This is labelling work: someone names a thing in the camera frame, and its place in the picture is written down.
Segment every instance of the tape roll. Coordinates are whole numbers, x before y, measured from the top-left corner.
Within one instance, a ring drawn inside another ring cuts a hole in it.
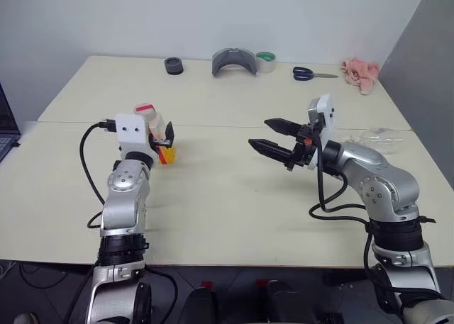
[[[269,74],[275,69],[276,55],[271,52],[259,52],[255,55],[258,72]]]

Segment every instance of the blue scissors handle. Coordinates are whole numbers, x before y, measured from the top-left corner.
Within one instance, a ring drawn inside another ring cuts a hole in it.
[[[309,81],[314,78],[314,72],[307,67],[294,67],[293,78],[297,81]]]

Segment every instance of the white wall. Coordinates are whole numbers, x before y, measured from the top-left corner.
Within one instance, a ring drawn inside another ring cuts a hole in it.
[[[382,64],[420,0],[0,0],[0,82],[36,119],[90,54]]]

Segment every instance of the yellow object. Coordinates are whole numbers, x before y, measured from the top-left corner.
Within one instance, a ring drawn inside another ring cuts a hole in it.
[[[160,147],[159,162],[161,164],[172,164],[177,159],[177,148],[175,145],[171,148]]]

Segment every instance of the laptop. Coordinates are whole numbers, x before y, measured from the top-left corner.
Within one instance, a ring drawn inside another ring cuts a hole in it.
[[[13,112],[6,100],[0,84],[0,161],[8,154],[12,147],[18,147],[17,142],[21,132],[14,120]]]

